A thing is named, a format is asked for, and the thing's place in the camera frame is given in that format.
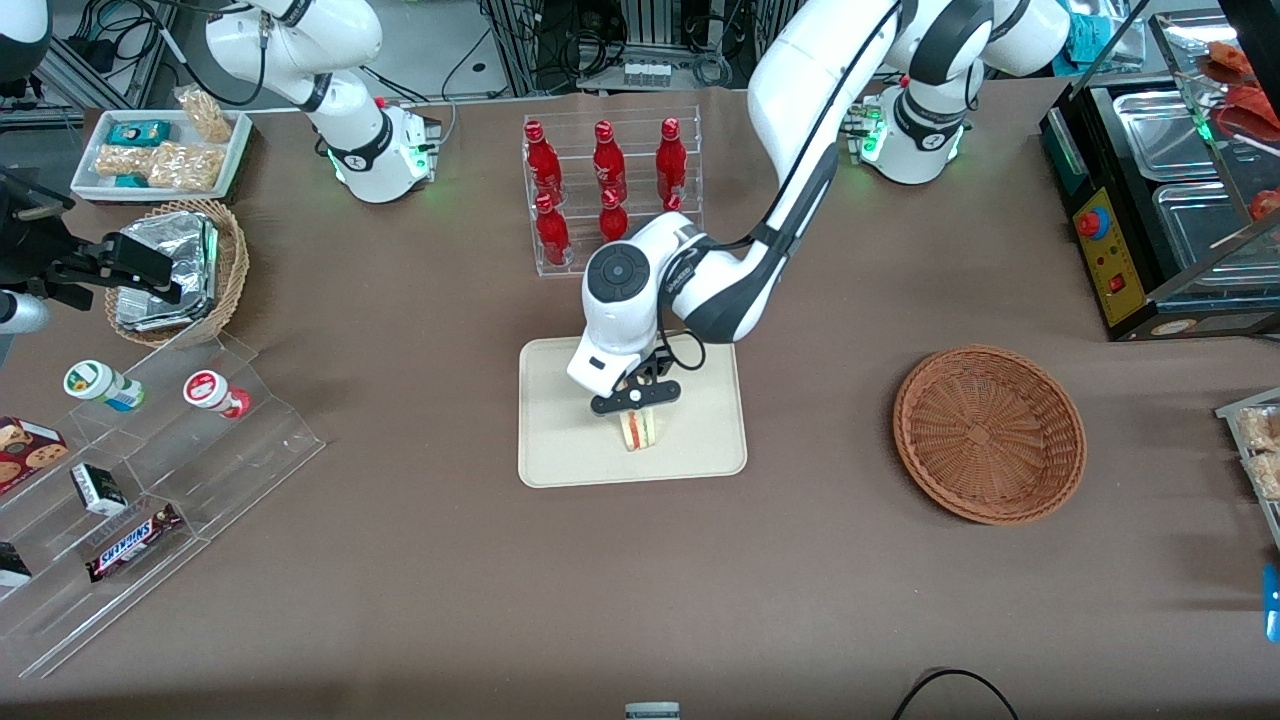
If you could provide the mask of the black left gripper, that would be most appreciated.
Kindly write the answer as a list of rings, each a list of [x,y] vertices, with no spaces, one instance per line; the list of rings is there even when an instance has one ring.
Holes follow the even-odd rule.
[[[609,421],[626,430],[626,413],[641,411],[659,405],[659,421],[671,421],[677,414],[682,387],[668,379],[675,356],[667,347],[655,348],[643,363],[622,378],[607,397],[595,396],[590,410],[595,416],[609,416]]]

